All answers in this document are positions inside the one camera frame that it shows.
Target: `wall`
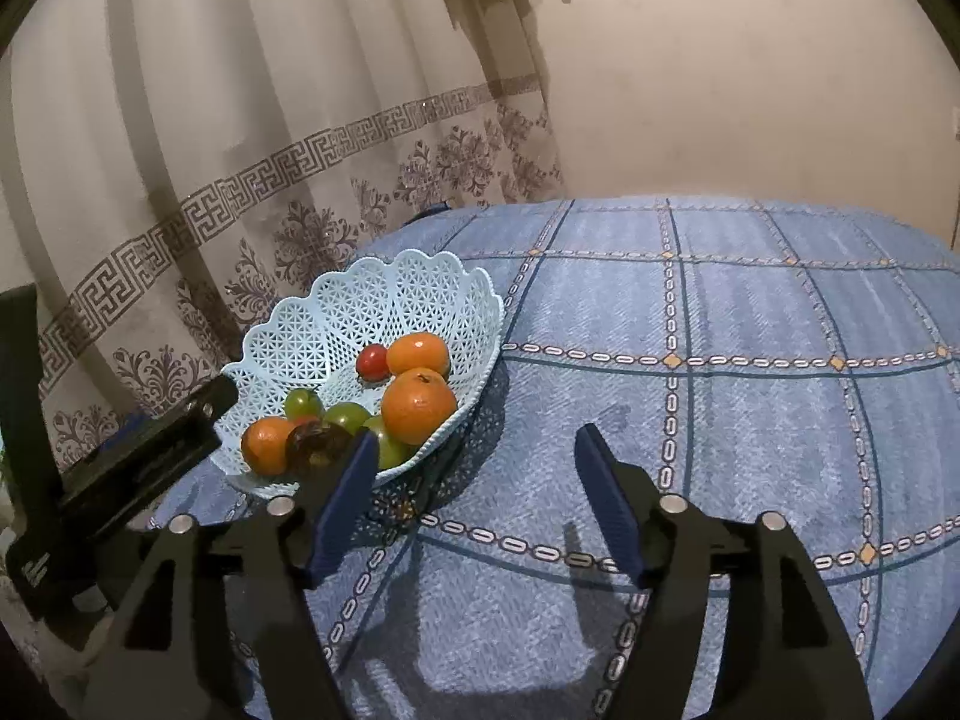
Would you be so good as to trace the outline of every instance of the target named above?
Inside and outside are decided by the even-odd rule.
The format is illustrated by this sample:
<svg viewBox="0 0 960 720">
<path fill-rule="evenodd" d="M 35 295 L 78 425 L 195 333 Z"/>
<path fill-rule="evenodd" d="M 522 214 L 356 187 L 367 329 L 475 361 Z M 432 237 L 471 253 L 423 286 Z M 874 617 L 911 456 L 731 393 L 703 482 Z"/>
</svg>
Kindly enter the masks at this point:
<svg viewBox="0 0 960 720">
<path fill-rule="evenodd" d="M 952 237 L 960 71 L 915 0 L 517 0 L 575 196 L 870 206 Z"/>
</svg>

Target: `tablecloth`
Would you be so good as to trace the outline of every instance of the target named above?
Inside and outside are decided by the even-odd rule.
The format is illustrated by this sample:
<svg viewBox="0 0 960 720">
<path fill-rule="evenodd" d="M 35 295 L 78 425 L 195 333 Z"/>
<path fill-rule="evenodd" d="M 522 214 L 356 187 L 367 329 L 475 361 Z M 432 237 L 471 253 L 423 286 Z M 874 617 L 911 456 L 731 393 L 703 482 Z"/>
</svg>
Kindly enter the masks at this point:
<svg viewBox="0 0 960 720">
<path fill-rule="evenodd" d="M 433 481 L 381 491 L 307 594 L 357 718 L 602 715 L 645 597 L 574 469 L 588 421 L 707 514 L 783 512 L 878 716 L 896 702 L 960 607 L 960 259 L 866 211 L 724 197 L 454 210 L 360 254 L 407 247 L 486 269 L 505 337 Z M 419 484 L 431 509 L 390 515 Z M 155 523 L 254 505 L 207 462 Z M 709 707 L 726 603 L 714 581 L 688 717 Z M 248 710 L 266 718 L 251 632 L 232 619 Z"/>
</svg>

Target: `tangerine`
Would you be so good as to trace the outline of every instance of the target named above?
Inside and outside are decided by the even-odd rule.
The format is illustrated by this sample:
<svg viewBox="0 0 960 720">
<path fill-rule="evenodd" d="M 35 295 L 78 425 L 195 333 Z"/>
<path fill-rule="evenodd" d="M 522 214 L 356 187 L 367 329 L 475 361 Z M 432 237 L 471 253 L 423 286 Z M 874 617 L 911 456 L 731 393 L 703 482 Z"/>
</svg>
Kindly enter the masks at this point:
<svg viewBox="0 0 960 720">
<path fill-rule="evenodd" d="M 240 452 L 253 473 L 280 476 L 286 471 L 287 437 L 295 427 L 285 416 L 264 416 L 244 431 Z"/>
<path fill-rule="evenodd" d="M 399 442 L 421 446 L 455 410 L 453 390 L 435 370 L 415 367 L 390 382 L 380 402 L 387 433 Z"/>
<path fill-rule="evenodd" d="M 305 425 L 308 422 L 323 422 L 322 419 L 320 419 L 318 416 L 312 415 L 312 413 L 306 413 L 303 416 L 295 416 L 290 421 L 294 423 L 294 427 Z"/>
<path fill-rule="evenodd" d="M 395 376 L 415 367 L 426 367 L 445 376 L 450 371 L 450 355 L 443 338 L 433 333 L 409 333 L 400 336 L 387 349 L 387 367 Z"/>
</svg>

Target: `lattice pattern bowl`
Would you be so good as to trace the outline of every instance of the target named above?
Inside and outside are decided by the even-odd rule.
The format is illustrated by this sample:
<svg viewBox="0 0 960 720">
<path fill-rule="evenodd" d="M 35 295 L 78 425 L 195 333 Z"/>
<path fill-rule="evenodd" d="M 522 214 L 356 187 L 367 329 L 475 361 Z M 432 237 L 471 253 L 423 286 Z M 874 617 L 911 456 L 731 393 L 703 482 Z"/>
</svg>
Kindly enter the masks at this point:
<svg viewBox="0 0 960 720">
<path fill-rule="evenodd" d="M 323 274 L 306 298 L 285 298 L 270 322 L 248 331 L 243 359 L 223 372 L 240 399 L 216 424 L 223 445 L 210 458 L 240 490 L 271 498 L 291 494 L 296 483 L 271 482 L 251 472 L 240 454 L 240 437 L 254 420 L 281 415 L 295 386 L 312 386 L 327 406 L 352 400 L 378 413 L 385 382 L 364 386 L 356 356 L 369 343 L 390 346 L 406 333 L 429 331 L 450 352 L 448 384 L 458 408 L 402 466 L 381 471 L 375 485 L 400 476 L 437 449 L 476 405 L 500 348 L 503 300 L 482 268 L 464 271 L 448 251 L 429 257 L 405 250 L 386 264 L 357 260 L 345 272 Z"/>
</svg>

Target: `fabric hanging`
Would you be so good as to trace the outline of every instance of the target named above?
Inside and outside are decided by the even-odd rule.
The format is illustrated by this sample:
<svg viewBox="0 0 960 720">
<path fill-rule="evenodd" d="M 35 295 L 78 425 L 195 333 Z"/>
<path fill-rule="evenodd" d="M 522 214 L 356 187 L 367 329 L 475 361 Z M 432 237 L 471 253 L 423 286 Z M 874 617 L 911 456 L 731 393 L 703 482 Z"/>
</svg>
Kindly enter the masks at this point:
<svg viewBox="0 0 960 720">
<path fill-rule="evenodd" d="M 40 0 L 0 60 L 0 287 L 77 461 L 442 200 L 563 192 L 512 0 Z"/>
</svg>

